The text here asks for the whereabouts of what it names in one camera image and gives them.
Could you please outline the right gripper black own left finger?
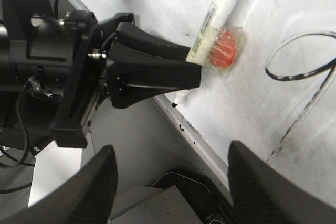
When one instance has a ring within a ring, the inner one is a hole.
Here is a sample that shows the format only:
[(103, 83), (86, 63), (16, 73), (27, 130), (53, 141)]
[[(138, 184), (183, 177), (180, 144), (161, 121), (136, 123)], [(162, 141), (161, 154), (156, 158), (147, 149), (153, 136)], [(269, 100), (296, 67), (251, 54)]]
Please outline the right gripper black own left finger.
[(2, 223), (107, 223), (117, 192), (113, 146), (104, 146), (84, 167), (39, 202)]

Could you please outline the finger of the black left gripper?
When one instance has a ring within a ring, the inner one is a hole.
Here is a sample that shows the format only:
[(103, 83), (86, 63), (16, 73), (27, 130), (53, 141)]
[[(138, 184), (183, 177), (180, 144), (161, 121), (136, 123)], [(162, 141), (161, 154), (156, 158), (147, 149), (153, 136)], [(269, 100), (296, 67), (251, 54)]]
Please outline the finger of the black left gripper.
[(116, 33), (118, 43), (164, 59), (185, 61), (190, 50), (189, 47), (148, 34), (133, 23), (121, 22), (116, 29)]
[(198, 88), (201, 71), (200, 65), (158, 58), (114, 42), (107, 57), (112, 106), (125, 109), (157, 95)]

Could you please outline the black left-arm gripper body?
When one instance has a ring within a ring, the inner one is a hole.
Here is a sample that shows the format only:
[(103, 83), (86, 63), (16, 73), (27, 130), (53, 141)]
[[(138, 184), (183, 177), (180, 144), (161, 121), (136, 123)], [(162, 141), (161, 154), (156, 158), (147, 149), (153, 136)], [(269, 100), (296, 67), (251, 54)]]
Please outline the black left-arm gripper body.
[(59, 147), (87, 147), (85, 135), (104, 90), (107, 42), (121, 22), (133, 23), (134, 14), (117, 13), (99, 22), (92, 12), (75, 10), (37, 28), (30, 48), (37, 71), (28, 82), (36, 93), (61, 96), (49, 125)]

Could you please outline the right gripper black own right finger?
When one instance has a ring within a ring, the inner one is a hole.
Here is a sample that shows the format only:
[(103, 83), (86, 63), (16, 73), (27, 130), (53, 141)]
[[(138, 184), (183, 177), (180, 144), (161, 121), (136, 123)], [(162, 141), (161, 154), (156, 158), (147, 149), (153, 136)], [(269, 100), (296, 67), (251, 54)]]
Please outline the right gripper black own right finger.
[(277, 173), (241, 141), (228, 150), (228, 182), (238, 223), (335, 223), (335, 208)]

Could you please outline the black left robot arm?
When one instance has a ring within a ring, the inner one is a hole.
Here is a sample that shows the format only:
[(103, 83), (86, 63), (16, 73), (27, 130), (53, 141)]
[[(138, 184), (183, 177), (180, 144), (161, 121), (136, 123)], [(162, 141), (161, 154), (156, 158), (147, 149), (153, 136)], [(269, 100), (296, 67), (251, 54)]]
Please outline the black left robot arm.
[(93, 12), (57, 15), (50, 0), (1, 0), (1, 127), (28, 154), (47, 144), (84, 149), (93, 112), (200, 86), (201, 67), (184, 46), (154, 37), (133, 13), (98, 21)]

